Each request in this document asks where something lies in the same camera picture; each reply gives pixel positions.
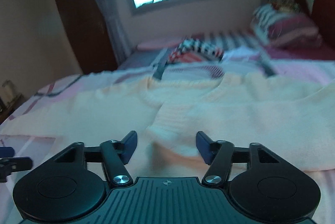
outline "silver screw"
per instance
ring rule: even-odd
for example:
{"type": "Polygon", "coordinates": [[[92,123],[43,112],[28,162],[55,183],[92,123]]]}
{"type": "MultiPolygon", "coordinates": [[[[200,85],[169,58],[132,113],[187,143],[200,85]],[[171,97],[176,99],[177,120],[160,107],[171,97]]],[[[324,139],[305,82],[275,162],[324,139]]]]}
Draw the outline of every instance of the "silver screw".
{"type": "Polygon", "coordinates": [[[116,184],[126,184],[130,181],[130,178],[125,175],[119,175],[114,177],[113,182],[116,184]]]}
{"type": "Polygon", "coordinates": [[[221,177],[212,175],[212,176],[207,176],[205,178],[205,181],[210,183],[210,184],[218,184],[221,181],[221,177]]]}

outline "cream sweater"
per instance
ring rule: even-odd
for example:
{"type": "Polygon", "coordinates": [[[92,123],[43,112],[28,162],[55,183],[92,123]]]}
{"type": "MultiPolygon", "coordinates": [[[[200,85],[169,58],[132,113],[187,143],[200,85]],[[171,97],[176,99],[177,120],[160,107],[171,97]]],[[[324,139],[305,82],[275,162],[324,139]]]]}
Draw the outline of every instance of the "cream sweater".
{"type": "MultiPolygon", "coordinates": [[[[159,82],[147,77],[136,82],[79,93],[70,99],[16,118],[4,127],[1,134],[56,137],[49,154],[51,156],[73,142],[81,141],[86,146],[95,146],[109,139],[121,140],[129,131],[135,130],[139,135],[139,143],[127,168],[132,176],[148,176],[152,171],[152,138],[156,140],[158,135],[166,134],[171,139],[176,133],[175,129],[185,128],[188,124],[184,122],[187,120],[168,119],[169,123],[164,124],[169,115],[177,118],[184,115],[184,106],[189,108],[194,103],[223,106],[255,101],[294,100],[304,98],[321,88],[319,84],[297,82],[284,77],[266,79],[258,73],[246,77],[226,74],[220,80],[197,82],[159,82]],[[165,112],[164,119],[161,120],[162,116],[156,115],[159,110],[165,110],[165,104],[170,111],[165,112]],[[157,123],[163,125],[163,129],[159,129],[159,133],[154,134],[152,131],[147,134],[148,126],[157,123]]],[[[198,129],[190,127],[192,130],[187,131],[188,140],[180,139],[183,133],[178,132],[176,141],[181,145],[185,141],[189,148],[195,133],[206,130],[204,124],[197,125],[198,129]]],[[[91,168],[103,176],[100,167],[91,168]]]]}

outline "brown wooden door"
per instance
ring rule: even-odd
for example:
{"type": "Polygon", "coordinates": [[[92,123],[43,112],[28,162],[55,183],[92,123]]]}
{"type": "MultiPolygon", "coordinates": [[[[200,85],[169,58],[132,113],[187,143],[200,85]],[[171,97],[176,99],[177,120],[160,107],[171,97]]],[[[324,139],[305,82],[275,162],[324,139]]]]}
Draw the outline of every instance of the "brown wooden door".
{"type": "Polygon", "coordinates": [[[56,4],[84,74],[116,70],[106,23],[95,0],[56,0],[56,4]]]}

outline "headboard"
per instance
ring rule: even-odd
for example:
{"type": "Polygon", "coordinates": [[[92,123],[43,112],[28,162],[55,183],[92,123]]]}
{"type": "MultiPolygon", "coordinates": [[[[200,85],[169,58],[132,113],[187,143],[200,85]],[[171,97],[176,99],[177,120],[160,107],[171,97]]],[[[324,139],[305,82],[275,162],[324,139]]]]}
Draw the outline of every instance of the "headboard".
{"type": "Polygon", "coordinates": [[[324,42],[335,49],[335,0],[295,0],[320,28],[324,42]]]}

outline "bed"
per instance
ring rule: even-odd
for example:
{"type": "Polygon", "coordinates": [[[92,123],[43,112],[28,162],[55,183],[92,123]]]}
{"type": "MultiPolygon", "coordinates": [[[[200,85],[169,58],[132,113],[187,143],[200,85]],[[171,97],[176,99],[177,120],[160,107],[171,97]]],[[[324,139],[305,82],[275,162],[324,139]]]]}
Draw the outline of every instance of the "bed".
{"type": "MultiPolygon", "coordinates": [[[[307,0],[296,0],[308,13],[307,0]]],[[[322,48],[312,51],[278,51],[264,47],[257,37],[250,31],[218,32],[210,34],[193,34],[194,39],[209,41],[222,47],[225,51],[237,49],[241,46],[259,51],[260,61],[265,62],[275,74],[285,75],[301,81],[328,85],[335,79],[335,3],[331,0],[314,0],[312,19],[317,23],[324,38],[322,48]]],[[[55,102],[68,99],[79,92],[92,91],[108,87],[113,84],[131,82],[145,76],[152,77],[160,65],[164,65],[167,56],[173,48],[152,51],[135,52],[119,70],[115,72],[102,72],[88,76],[74,75],[58,80],[40,89],[26,103],[18,108],[1,126],[22,115],[33,113],[55,102]]],[[[162,80],[190,80],[218,79],[225,72],[248,74],[249,72],[265,72],[266,67],[257,61],[240,60],[229,62],[203,62],[199,64],[178,64],[168,66],[162,80]]],[[[2,145],[11,145],[16,149],[17,156],[30,156],[38,165],[51,156],[53,138],[40,138],[33,136],[8,136],[1,132],[2,145]]],[[[14,183],[23,174],[17,174],[6,184],[0,184],[0,223],[16,223],[19,221],[18,212],[11,198],[14,183]]],[[[322,201],[316,213],[319,224],[335,223],[335,170],[310,172],[310,175],[320,185],[322,201]]]]}

